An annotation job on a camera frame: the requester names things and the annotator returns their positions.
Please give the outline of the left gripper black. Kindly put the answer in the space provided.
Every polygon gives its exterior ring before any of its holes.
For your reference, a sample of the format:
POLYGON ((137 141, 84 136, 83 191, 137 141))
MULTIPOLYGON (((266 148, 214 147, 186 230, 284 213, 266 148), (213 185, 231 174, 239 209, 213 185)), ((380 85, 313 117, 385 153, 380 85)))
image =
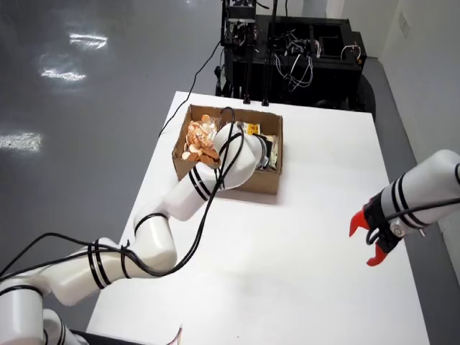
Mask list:
POLYGON ((274 139, 272 136, 259 135, 259 138, 264 143, 264 158, 262 167, 263 168, 274 168, 275 167, 275 156, 273 153, 274 139))

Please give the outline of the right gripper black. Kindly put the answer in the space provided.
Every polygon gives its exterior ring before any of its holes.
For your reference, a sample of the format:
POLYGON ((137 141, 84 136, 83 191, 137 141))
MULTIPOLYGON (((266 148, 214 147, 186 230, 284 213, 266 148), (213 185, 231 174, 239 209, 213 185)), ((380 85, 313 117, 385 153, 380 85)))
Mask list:
POLYGON ((350 221, 349 236, 352 237, 358 228, 369 230, 366 243, 373 244, 374 256, 367 260, 367 265, 380 265, 399 243, 408 234, 408 224, 404 216, 389 219, 391 215, 401 211, 396 197, 391 195, 375 195, 356 212, 350 221))

